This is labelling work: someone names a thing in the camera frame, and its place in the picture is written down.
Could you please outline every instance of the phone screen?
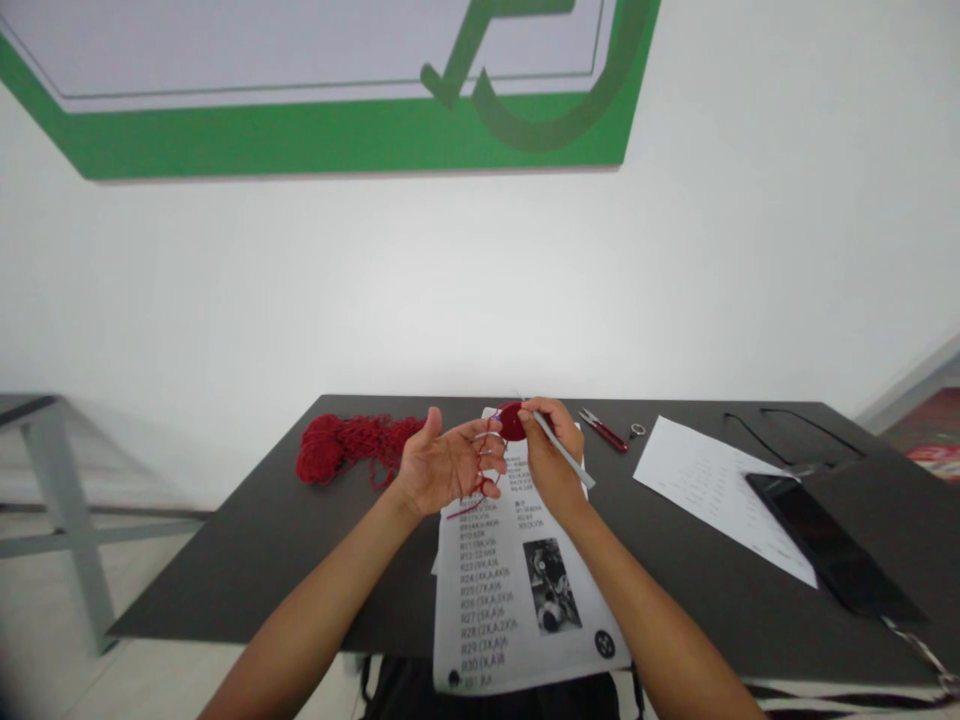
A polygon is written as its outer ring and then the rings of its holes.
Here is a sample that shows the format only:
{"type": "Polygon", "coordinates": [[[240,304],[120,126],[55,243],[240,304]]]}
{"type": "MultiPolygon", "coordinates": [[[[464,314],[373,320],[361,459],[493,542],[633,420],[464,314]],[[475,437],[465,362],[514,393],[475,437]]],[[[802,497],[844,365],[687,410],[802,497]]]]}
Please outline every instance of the phone screen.
{"type": "Polygon", "coordinates": [[[747,481],[830,589],[854,612],[921,623],[922,612],[798,480],[748,475],[747,481]]]}

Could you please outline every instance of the small scissors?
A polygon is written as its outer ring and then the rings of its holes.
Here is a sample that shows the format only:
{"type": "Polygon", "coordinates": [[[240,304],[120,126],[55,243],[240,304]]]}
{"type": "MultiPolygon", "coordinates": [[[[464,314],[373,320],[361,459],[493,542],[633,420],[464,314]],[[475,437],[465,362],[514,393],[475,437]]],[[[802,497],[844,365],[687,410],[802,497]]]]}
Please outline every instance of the small scissors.
{"type": "Polygon", "coordinates": [[[598,418],[596,415],[594,415],[592,412],[590,412],[586,408],[582,408],[580,410],[580,417],[582,417],[584,420],[587,421],[587,425],[589,425],[598,433],[600,433],[600,437],[602,437],[608,443],[613,445],[620,452],[627,452],[627,450],[630,449],[630,446],[627,445],[623,440],[621,440],[620,437],[615,432],[613,432],[613,430],[611,430],[602,422],[600,422],[600,418],[598,418]]]}

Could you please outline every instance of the finger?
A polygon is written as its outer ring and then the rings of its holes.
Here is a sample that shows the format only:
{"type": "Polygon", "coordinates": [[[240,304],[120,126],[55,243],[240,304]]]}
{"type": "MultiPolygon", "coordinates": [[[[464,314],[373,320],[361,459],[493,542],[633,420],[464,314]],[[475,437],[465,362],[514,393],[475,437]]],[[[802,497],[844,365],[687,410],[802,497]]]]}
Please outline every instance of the finger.
{"type": "Polygon", "coordinates": [[[498,488],[496,483],[489,478],[487,479],[487,482],[483,484],[483,487],[480,488],[480,491],[488,498],[492,498],[494,500],[500,497],[500,488],[498,488]]]}
{"type": "Polygon", "coordinates": [[[440,408],[431,407],[427,411],[427,421],[420,428],[420,432],[414,434],[407,442],[415,448],[424,447],[440,437],[442,431],[443,417],[440,415],[440,408]]]}
{"type": "Polygon", "coordinates": [[[481,437],[473,441],[473,449],[478,455],[503,457],[506,445],[504,439],[499,435],[488,435],[484,433],[481,433],[481,437]]]}
{"type": "Polygon", "coordinates": [[[530,412],[540,412],[549,417],[553,423],[554,434],[565,448],[570,449],[576,444],[577,434],[580,431],[566,406],[559,400],[536,397],[521,403],[520,407],[530,412]]]}
{"type": "Polygon", "coordinates": [[[496,470],[501,475],[507,474],[507,461],[502,457],[494,457],[493,455],[484,455],[480,458],[480,469],[481,470],[496,470]]]}
{"type": "Polygon", "coordinates": [[[531,452],[543,447],[545,444],[549,445],[550,441],[547,440],[547,436],[543,434],[543,428],[540,427],[537,419],[533,417],[532,412],[521,409],[520,412],[517,413],[517,417],[520,418],[520,424],[523,425],[523,432],[527,436],[527,447],[531,452]]]}
{"type": "Polygon", "coordinates": [[[477,418],[463,425],[457,425],[450,432],[456,432],[463,435],[467,440],[473,440],[477,435],[484,432],[500,432],[503,430],[503,423],[493,418],[477,418]]]}

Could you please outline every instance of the table leg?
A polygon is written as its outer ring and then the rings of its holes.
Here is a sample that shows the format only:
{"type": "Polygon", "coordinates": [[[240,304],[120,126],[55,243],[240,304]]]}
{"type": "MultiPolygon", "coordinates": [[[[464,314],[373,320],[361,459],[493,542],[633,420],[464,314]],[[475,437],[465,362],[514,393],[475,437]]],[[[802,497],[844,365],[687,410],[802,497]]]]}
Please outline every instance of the table leg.
{"type": "Polygon", "coordinates": [[[116,643],[106,634],[114,620],[113,603],[60,408],[53,405],[36,413],[20,431],[54,527],[67,536],[75,588],[87,614],[88,640],[94,654],[100,655],[116,643]]]}

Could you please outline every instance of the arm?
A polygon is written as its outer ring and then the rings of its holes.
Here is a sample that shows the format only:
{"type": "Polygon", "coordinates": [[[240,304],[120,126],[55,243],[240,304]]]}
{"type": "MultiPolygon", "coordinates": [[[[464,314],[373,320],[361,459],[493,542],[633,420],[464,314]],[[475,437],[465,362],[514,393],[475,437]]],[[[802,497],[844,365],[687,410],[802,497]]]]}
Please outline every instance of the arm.
{"type": "Polygon", "coordinates": [[[550,415],[557,438],[577,460],[583,435],[556,400],[536,398],[520,413],[530,471],[547,508],[590,569],[630,646],[657,715],[680,718],[758,718],[763,714],[703,631],[617,540],[580,489],[576,473],[530,414],[550,415]]]}
{"type": "MultiPolygon", "coordinates": [[[[439,512],[477,483],[477,420],[440,435],[430,408],[423,430],[407,441],[397,479],[357,526],[274,610],[230,670],[201,720],[292,718],[313,694],[350,624],[397,550],[427,514],[439,512]]],[[[499,423],[491,422],[491,430],[499,423]]],[[[488,438],[480,468],[506,472],[503,445],[488,438]]],[[[500,495],[492,483],[483,492],[500,495]]]]}

